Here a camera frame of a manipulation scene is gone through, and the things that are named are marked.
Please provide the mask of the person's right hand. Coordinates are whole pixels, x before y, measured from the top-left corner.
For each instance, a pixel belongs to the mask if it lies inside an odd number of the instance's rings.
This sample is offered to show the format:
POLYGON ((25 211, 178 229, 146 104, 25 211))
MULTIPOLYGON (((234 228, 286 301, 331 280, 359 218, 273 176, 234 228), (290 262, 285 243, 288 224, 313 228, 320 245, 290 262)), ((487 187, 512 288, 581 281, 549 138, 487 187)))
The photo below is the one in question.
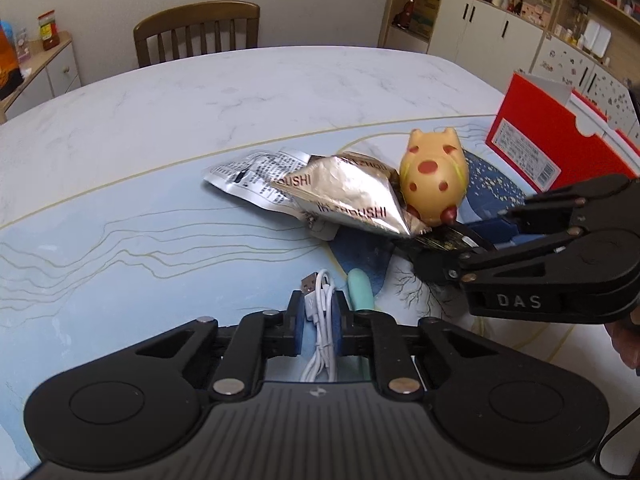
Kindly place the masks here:
POLYGON ((636 307, 628 318, 605 324, 612 346, 626 367, 639 370, 640 366, 640 308, 636 307))

